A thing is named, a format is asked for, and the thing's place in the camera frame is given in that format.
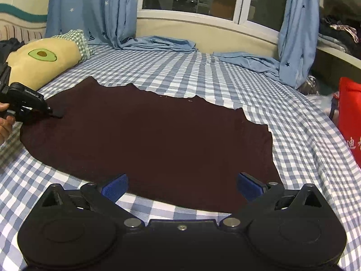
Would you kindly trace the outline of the person's left hand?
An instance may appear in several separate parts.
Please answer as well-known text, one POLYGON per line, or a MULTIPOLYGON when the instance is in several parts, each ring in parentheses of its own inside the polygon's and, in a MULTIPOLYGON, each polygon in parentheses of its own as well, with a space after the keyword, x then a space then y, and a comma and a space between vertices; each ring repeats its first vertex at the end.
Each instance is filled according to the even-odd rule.
POLYGON ((15 118, 7 116, 5 119, 0 118, 0 145, 2 145, 12 134, 15 118))

